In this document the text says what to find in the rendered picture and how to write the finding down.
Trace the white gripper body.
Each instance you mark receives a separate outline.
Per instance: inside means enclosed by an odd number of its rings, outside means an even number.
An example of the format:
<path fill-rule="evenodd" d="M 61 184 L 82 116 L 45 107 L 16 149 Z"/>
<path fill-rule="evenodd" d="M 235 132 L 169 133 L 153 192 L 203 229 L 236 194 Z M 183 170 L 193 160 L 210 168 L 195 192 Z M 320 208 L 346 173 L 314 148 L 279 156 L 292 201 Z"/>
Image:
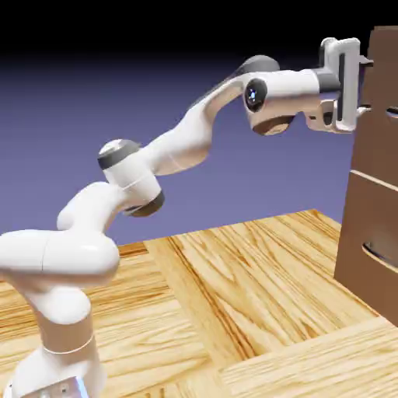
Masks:
<path fill-rule="evenodd" d="M 321 43 L 323 66 L 333 72 L 340 83 L 337 99 L 322 101 L 323 124 L 326 131 L 352 132 L 358 118 L 358 78 L 360 66 L 360 40 L 338 40 L 327 37 Z"/>

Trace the brown drawer front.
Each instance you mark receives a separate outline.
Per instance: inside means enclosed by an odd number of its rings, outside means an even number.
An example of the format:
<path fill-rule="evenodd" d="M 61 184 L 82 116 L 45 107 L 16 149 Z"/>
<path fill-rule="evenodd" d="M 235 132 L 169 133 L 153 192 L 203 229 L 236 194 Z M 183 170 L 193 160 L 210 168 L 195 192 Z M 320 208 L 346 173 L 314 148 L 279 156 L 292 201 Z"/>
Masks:
<path fill-rule="evenodd" d="M 365 254 L 368 241 L 398 244 L 398 190 L 352 171 L 334 277 L 398 327 L 398 271 Z"/>
<path fill-rule="evenodd" d="M 372 109 L 358 120 L 351 168 L 398 187 L 398 119 L 386 108 L 398 106 L 398 26 L 372 31 L 360 104 Z"/>

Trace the brown wooden cabinet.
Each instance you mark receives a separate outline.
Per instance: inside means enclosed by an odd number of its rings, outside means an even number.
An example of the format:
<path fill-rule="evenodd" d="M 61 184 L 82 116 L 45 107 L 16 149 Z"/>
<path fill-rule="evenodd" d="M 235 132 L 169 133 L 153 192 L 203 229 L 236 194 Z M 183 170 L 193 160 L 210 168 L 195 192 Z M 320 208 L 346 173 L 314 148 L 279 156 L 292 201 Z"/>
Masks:
<path fill-rule="evenodd" d="M 369 40 L 334 277 L 398 327 L 398 26 Z"/>

